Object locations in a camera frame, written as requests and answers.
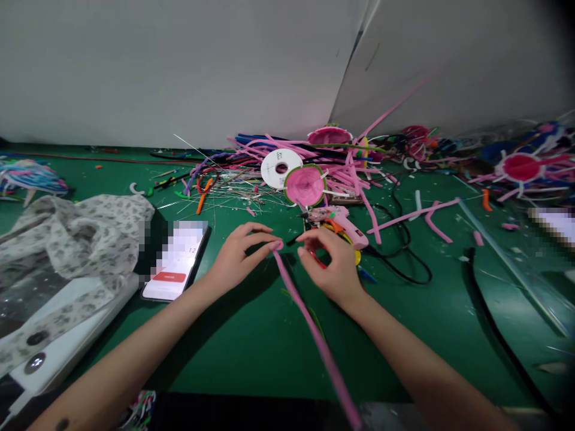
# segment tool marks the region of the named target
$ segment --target green tabletop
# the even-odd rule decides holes
[[[3,152],[25,151],[64,156],[152,160],[143,149],[120,149],[120,154],[90,153],[83,147],[50,145],[11,145]],[[153,184],[151,177],[167,171],[171,165],[139,165],[91,160],[49,159],[50,167],[65,177],[74,192],[68,199],[82,200],[99,194],[127,195],[129,185],[145,190]],[[372,187],[367,196],[372,202],[393,207],[391,185]],[[162,206],[177,200],[174,190],[180,185],[155,193],[150,202]],[[490,213],[481,205],[478,193],[459,180],[441,174],[404,175],[397,193],[406,212],[415,210],[414,193],[420,190],[423,204],[446,202],[459,196],[496,238],[502,249],[521,271],[544,292],[544,299],[573,328],[570,303],[561,302],[560,292],[573,301],[573,285],[562,271],[573,267],[573,257],[555,240],[511,207],[495,208]],[[228,202],[230,208],[207,208],[195,215],[196,205],[175,204],[158,210],[155,223],[162,220],[207,220],[212,228],[197,278],[213,263],[225,238],[240,223],[258,221],[289,240],[302,232],[297,208],[267,203],[267,211],[252,217],[243,210],[243,201]],[[19,204],[0,201],[2,232],[6,232],[21,214]],[[376,211],[383,223],[389,218]],[[350,219],[362,231],[371,227],[365,208],[352,208]],[[424,217],[409,223],[412,249],[433,271],[433,281],[416,286],[398,278],[375,257],[362,256],[362,266],[375,277],[377,284],[365,283],[368,292],[400,322],[427,343],[435,352],[476,386],[493,403],[502,406],[534,406],[517,373],[491,335],[476,298],[470,294],[465,264],[458,258],[475,245],[470,226],[457,205],[439,210],[434,223],[453,239],[446,244],[425,223]],[[520,232],[506,232],[501,223],[517,223]],[[398,244],[395,229],[382,231],[385,253]],[[375,239],[370,235],[370,242]],[[515,253],[517,247],[522,253]],[[285,247],[280,254],[288,263],[293,280],[305,303],[317,314],[326,339],[355,401],[408,401],[409,396],[398,378],[365,333],[342,310],[317,289],[299,264],[296,246]],[[405,256],[393,259],[403,271],[423,278],[422,268]],[[143,259],[137,269],[144,271]],[[535,365],[564,361],[565,356],[546,346],[572,350],[572,342],[558,334],[536,310],[520,289],[501,259],[486,244],[477,249],[476,275],[486,301],[506,340],[548,399],[557,404],[561,396],[562,377],[538,371]],[[152,375],[149,389],[193,393],[239,394],[253,396],[303,397],[335,399],[309,329],[297,306],[281,293],[283,287],[273,258],[264,261],[240,286],[209,308],[175,346]],[[74,377],[124,340],[138,326],[156,314],[165,304],[144,301],[139,294],[129,301],[116,319],[96,341],[79,364]],[[154,349],[154,340],[149,340]]]

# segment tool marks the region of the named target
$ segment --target black strip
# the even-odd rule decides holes
[[[485,302],[485,298],[483,297],[483,293],[481,292],[481,288],[479,287],[477,278],[475,278],[475,271],[473,269],[473,264],[475,262],[474,247],[469,249],[467,257],[469,258],[469,262],[467,262],[467,275],[469,277],[470,287],[476,294],[477,300],[481,305],[483,315],[485,316],[485,319],[487,319],[487,322],[489,324],[489,327],[491,328],[491,331],[493,332],[493,335],[495,335],[495,338],[497,338],[497,341],[499,342],[499,344],[507,354],[507,357],[517,370],[517,374],[519,374],[519,376],[521,377],[523,384],[525,385],[525,387],[527,388],[527,390],[529,391],[535,402],[537,402],[541,406],[541,408],[545,411],[545,413],[549,415],[550,419],[555,423],[555,425],[561,427],[561,424],[563,422],[561,416],[547,402],[543,394],[539,391],[537,385],[535,385],[535,382],[531,379],[531,376],[529,376],[527,370],[523,367],[523,364],[521,364],[519,358],[515,355],[515,353],[507,343],[507,341],[505,341],[505,338],[503,337],[501,331],[499,331],[499,328],[497,328],[497,324],[495,323],[495,319],[493,319],[493,315],[491,314],[489,307],[487,306],[487,302]]]

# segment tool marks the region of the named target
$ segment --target glue gun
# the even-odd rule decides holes
[[[333,220],[341,226],[345,234],[353,244],[353,248],[361,250],[367,247],[370,242],[367,237],[347,219],[349,211],[346,207],[333,205],[331,207],[312,208],[309,212],[300,214],[298,217],[306,218],[312,223],[320,223],[325,220]]]

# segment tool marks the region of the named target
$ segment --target white board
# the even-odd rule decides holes
[[[329,119],[367,0],[3,0],[0,136],[223,148]]]
[[[439,71],[373,134],[459,133],[575,108],[570,35],[549,2],[381,2],[350,61],[332,121],[357,135]]]

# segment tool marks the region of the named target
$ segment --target smartphone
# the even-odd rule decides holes
[[[209,234],[207,221],[175,221],[162,257],[152,268],[141,297],[151,301],[173,301],[192,284]]]

